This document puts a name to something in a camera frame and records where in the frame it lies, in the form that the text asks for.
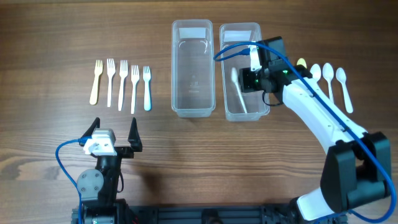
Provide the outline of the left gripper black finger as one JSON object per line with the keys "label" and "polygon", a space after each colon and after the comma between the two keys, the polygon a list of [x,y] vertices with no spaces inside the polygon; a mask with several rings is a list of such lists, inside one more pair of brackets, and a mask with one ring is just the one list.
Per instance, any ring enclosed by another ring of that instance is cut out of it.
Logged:
{"label": "left gripper black finger", "polygon": [[90,137],[96,128],[100,127],[100,118],[97,117],[94,119],[91,126],[85,131],[85,133],[81,136],[81,138]]}
{"label": "left gripper black finger", "polygon": [[142,141],[139,136],[136,118],[132,119],[127,140],[134,152],[142,152]]}

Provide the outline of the white plastic spoon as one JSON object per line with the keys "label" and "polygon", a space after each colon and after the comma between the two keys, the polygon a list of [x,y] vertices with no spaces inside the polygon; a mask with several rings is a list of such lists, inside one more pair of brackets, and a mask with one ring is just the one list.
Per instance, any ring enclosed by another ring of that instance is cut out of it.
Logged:
{"label": "white plastic spoon", "polygon": [[312,65],[310,69],[310,73],[312,74],[312,78],[318,82],[321,79],[322,72],[319,64],[315,63]]}
{"label": "white plastic spoon", "polygon": [[346,86],[346,74],[343,68],[338,68],[336,71],[336,79],[341,83],[343,90],[343,98],[345,101],[345,108],[347,113],[353,113],[353,105]]}
{"label": "white plastic spoon", "polygon": [[241,107],[242,107],[243,111],[245,113],[247,113],[248,111],[246,109],[246,104],[244,102],[244,99],[243,99],[243,96],[242,96],[242,93],[241,93],[241,88],[240,88],[239,82],[238,82],[238,71],[237,71],[237,69],[235,67],[233,67],[231,69],[231,81],[232,81],[233,85],[235,86],[236,92],[237,92],[238,97],[239,97],[239,101],[241,103]]}
{"label": "white plastic spoon", "polygon": [[332,103],[334,103],[333,90],[332,90],[332,85],[331,85],[332,79],[334,77],[334,72],[333,72],[333,67],[331,66],[330,63],[324,64],[324,66],[322,68],[322,75],[328,84],[329,99]]}

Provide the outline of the yellow plastic spoon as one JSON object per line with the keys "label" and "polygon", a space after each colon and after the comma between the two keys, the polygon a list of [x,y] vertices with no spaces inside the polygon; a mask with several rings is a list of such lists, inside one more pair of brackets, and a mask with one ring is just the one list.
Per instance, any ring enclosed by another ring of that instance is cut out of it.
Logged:
{"label": "yellow plastic spoon", "polygon": [[306,63],[306,61],[305,61],[304,58],[299,58],[299,59],[297,60],[297,65],[301,65],[301,66],[303,66],[304,68],[307,68],[307,63]]}

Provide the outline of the light blue plastic fork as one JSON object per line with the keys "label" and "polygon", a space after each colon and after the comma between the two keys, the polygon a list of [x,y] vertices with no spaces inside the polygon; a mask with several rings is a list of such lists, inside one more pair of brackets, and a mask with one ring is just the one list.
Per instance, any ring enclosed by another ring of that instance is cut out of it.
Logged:
{"label": "light blue plastic fork", "polygon": [[144,66],[143,68],[143,80],[144,80],[144,109],[150,111],[152,109],[152,103],[150,99],[150,80],[151,72],[149,66]]}

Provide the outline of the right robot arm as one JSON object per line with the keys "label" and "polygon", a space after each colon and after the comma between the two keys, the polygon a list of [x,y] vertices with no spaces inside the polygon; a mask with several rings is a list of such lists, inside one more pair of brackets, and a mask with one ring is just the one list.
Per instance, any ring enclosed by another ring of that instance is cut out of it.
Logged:
{"label": "right robot arm", "polygon": [[346,213],[369,223],[387,220],[397,204],[388,138],[367,132],[341,112],[312,72],[289,62],[281,37],[242,45],[240,54],[255,64],[240,69],[241,91],[275,94],[280,105],[302,119],[326,154],[319,188],[294,199],[292,220],[320,223]]}

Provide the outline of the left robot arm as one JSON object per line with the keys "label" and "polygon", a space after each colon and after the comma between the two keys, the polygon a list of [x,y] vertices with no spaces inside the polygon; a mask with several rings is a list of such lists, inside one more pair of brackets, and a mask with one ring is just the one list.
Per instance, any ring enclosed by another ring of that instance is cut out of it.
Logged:
{"label": "left robot arm", "polygon": [[124,199],[117,199],[118,185],[124,183],[121,173],[123,159],[132,159],[142,151],[142,142],[136,118],[132,119],[127,141],[128,146],[115,146],[116,136],[112,129],[100,127],[100,119],[82,135],[86,141],[79,143],[85,154],[96,159],[93,169],[83,171],[76,186],[80,204],[72,210],[72,223],[139,223],[138,216]]}

